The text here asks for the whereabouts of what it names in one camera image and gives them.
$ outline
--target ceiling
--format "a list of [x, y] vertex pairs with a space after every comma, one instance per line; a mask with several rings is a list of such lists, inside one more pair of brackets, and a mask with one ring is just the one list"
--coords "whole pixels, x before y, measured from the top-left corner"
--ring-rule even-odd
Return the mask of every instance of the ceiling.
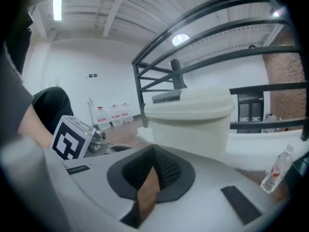
[[[63, 0], [62, 21], [54, 21], [52, 2], [36, 8], [34, 21], [40, 33], [54, 32], [55, 40], [91, 37], [136, 44], [143, 47], [183, 13], [209, 0]], [[205, 16], [178, 31], [190, 37], [219, 24], [242, 18], [270, 16], [269, 3], [231, 7]], [[230, 30], [193, 44], [169, 58], [178, 58], [182, 66], [233, 51], [251, 44], [268, 45], [280, 31], [279, 25], [258, 25]], [[159, 46], [161, 52], [173, 48], [171, 38]]]

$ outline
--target brick wall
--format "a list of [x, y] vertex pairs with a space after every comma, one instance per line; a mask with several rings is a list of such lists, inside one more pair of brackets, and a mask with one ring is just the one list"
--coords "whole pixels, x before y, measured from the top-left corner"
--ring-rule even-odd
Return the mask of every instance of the brick wall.
[[[281, 44], [294, 44], [289, 28], [286, 26], [271, 45]], [[267, 54], [263, 55], [263, 59], [270, 84], [304, 81], [302, 65], [297, 53]], [[305, 99], [304, 89], [272, 91], [270, 92], [270, 112], [282, 119], [302, 118], [305, 115]]]

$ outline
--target gray sleeve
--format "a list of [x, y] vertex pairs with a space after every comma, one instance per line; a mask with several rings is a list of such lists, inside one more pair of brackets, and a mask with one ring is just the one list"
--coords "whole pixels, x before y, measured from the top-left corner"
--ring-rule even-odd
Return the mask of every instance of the gray sleeve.
[[0, 145], [13, 139], [33, 96], [22, 84], [21, 77], [4, 45], [0, 50]]

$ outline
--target bottle cap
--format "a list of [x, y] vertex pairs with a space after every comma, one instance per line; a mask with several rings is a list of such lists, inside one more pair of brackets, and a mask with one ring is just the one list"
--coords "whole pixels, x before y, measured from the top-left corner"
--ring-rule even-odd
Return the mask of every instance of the bottle cap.
[[289, 151], [289, 152], [293, 152], [293, 150], [294, 150], [294, 145], [292, 145], [292, 144], [290, 144], [290, 143], [288, 143], [288, 145], [286, 146], [286, 151]]

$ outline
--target black rubber pad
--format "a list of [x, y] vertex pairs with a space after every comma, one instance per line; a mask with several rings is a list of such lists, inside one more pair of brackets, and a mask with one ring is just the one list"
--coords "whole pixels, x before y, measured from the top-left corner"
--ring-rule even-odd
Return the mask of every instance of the black rubber pad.
[[257, 219], [262, 213], [235, 186], [221, 189], [244, 225]]
[[124, 151], [124, 150], [131, 149], [131, 148], [132, 147], [129, 147], [129, 146], [115, 145], [111, 147], [111, 150], [114, 152], [120, 152], [120, 151]]
[[74, 167], [74, 168], [67, 168], [67, 172], [69, 175], [71, 174], [77, 174], [83, 171], [86, 171], [90, 169], [87, 165], [82, 165], [82, 166], [78, 166], [78, 167]]
[[149, 145], [115, 162], [107, 171], [107, 180], [119, 197], [135, 201], [152, 168], [160, 186], [156, 203], [180, 199], [195, 180], [194, 168], [188, 161], [158, 145]]

